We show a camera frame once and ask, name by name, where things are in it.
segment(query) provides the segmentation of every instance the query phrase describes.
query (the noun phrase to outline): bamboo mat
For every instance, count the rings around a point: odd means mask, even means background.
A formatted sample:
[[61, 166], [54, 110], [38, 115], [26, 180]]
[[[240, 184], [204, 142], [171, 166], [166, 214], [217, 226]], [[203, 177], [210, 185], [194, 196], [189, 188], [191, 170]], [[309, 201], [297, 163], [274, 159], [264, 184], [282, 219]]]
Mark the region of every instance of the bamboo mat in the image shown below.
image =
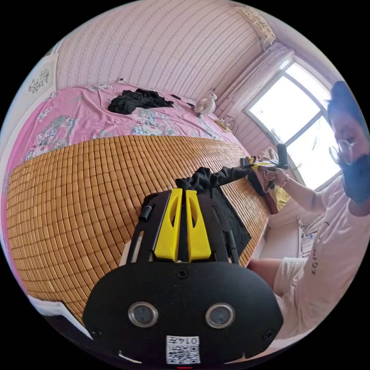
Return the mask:
[[[120, 136], [42, 154], [12, 172], [10, 250], [28, 293], [62, 301], [82, 322], [97, 281], [118, 267], [146, 195], [169, 190], [199, 167], [239, 165], [236, 144], [185, 136]], [[222, 187], [252, 236], [245, 266], [269, 211], [248, 181]]]

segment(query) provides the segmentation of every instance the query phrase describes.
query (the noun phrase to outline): window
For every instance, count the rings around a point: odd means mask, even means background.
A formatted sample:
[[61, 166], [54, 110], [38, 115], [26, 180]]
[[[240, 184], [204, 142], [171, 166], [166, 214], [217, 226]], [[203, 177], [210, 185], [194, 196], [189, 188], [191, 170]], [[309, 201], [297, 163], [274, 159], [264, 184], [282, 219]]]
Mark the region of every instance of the window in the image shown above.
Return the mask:
[[287, 146], [289, 165], [297, 179], [317, 189], [340, 168], [329, 147], [335, 144], [327, 122], [330, 91], [298, 62], [281, 66], [244, 109], [276, 145]]

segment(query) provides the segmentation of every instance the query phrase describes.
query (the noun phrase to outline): hand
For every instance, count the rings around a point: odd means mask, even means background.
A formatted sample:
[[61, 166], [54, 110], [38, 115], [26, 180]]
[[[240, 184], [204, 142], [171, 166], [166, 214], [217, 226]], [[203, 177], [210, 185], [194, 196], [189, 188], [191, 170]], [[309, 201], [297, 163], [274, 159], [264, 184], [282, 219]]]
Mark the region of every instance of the hand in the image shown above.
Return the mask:
[[274, 167], [273, 171], [265, 171], [265, 178], [273, 181], [276, 186], [282, 186], [287, 177], [288, 175], [281, 168]]

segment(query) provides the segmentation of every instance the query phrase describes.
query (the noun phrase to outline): pink bedsheet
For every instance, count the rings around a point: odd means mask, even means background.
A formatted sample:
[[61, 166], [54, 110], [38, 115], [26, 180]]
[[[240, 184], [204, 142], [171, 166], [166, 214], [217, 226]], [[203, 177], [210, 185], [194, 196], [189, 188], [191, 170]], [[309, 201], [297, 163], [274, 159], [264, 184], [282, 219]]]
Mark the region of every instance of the pink bedsheet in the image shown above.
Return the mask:
[[38, 106], [24, 124], [8, 161], [1, 199], [5, 249], [16, 275], [8, 250], [6, 202], [9, 175], [22, 162], [67, 145], [122, 135], [211, 138], [236, 143], [245, 151], [231, 132], [225, 133], [210, 117], [198, 118], [187, 104], [194, 102], [186, 98], [178, 100], [158, 92], [166, 100], [174, 102], [173, 108], [137, 108], [130, 115], [110, 112], [110, 101], [123, 90], [135, 91], [136, 88], [123, 84], [103, 84], [56, 91]]

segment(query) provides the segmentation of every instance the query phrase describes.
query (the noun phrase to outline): pink wallpaper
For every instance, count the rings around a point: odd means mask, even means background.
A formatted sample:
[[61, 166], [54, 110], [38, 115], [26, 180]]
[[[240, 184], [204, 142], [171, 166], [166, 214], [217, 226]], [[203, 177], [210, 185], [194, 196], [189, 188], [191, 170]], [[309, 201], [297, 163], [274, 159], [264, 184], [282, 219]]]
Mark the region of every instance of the pink wallpaper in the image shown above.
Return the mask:
[[216, 86], [221, 95], [263, 52], [234, 7], [227, 0], [142, 0], [112, 9], [65, 37], [57, 88], [124, 77], [192, 99]]

